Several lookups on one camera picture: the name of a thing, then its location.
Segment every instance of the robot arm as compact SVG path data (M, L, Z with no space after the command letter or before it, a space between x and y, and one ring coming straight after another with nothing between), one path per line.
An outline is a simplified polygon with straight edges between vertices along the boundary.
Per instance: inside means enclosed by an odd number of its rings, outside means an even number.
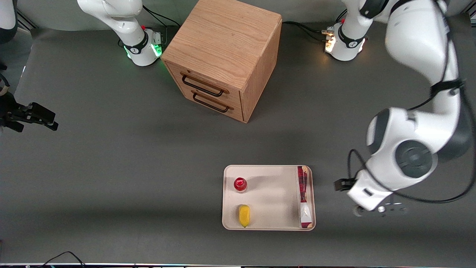
M455 48L441 13L446 10L445 3L362 0L355 10L356 2L359 1L346 0L348 16L343 25L334 25L338 27L338 35L331 51L328 47L326 51L337 59L353 59L359 48L357 45L349 48L349 41L341 35L357 42L365 35L368 22L382 16L388 23L387 51L399 63L424 75L433 85L434 97L432 113L391 107L371 121L367 132L371 152L367 169L358 172L351 187L344 188L350 188L348 195L356 203L372 210L393 191L426 179L436 168L438 158L450 160L464 154L470 145L471 128L461 105L462 83ZM358 35L347 32L348 23L359 29Z
M142 10L142 0L78 0L78 4L116 32L136 65L150 65L161 56L160 33L142 28L134 18Z
M13 39L17 33L16 1L0 0L0 44Z

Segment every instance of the gray mat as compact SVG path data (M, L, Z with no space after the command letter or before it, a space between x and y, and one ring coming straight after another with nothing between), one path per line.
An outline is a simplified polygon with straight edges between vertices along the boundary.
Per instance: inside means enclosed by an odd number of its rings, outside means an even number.
M451 26L474 100L469 19L453 17ZM474 191L446 205L405 201L408 215L386 218L357 218L350 198L334 192L348 150L368 156L372 117L428 97L425 79L386 53L385 26L368 35L355 60L337 62L283 25L276 69L243 124L186 100L161 62L134 66L112 31L38 32L17 100L55 111L59 129L4 133L1 261L42 262L72 250L85 262L474 267ZM455 195L471 163L468 153L440 164L404 192ZM222 174L231 164L309 165L316 228L226 230Z

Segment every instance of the beige tray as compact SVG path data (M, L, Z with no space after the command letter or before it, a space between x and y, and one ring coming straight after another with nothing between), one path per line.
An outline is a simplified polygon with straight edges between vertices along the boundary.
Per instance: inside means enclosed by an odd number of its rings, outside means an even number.
M301 228L298 165L229 165L223 173L222 224L228 230L310 231L316 226L312 172L309 167L306 200L312 227ZM245 178L248 188L238 193L235 179ZM250 223L238 221L240 205L250 207Z

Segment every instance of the yellow object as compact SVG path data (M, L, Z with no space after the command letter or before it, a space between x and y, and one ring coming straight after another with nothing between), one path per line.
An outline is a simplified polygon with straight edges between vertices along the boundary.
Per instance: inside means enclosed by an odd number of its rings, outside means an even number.
M238 218L241 226L246 227L249 224L249 206L239 206Z

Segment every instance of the drawer handle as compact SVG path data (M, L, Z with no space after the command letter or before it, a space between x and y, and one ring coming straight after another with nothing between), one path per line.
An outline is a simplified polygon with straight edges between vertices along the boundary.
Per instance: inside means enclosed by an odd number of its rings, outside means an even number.
M198 103L201 103L201 104L205 105L206 107L210 107L210 108L212 108L212 109L215 110L215 111L219 111L220 113L226 113L226 112L228 111L228 109L230 108L230 107L227 106L227 107L226 107L225 109L223 109L223 110L222 110L222 109L219 109L219 108L217 108L217 107L215 107L215 106L213 106L213 105L211 105L211 104L208 104L208 103L206 103L206 102L204 102L204 101L201 101L201 100L195 98L196 96L197 96L197 94L196 94L196 93L193 93L193 100L194 100L194 101L196 101L196 102L198 102Z
M198 90L200 90L200 91L202 91L202 92L205 92L205 93L207 93L207 94L210 94L210 95L212 95L212 96L214 96L214 97L220 97L220 96L223 94L223 90L220 90L219 93L213 93L213 92L211 92L211 91L209 91L209 90L206 90L206 89L204 89L204 88L201 88L201 87L199 87L199 86L197 86L197 85L194 85L194 84L192 84L192 83L189 83L189 82L185 81L185 78L187 78L187 75L186 75L186 74L184 74L184 75L182 76L182 82L183 82L185 85L187 85L187 86L193 87L194 89L198 89Z

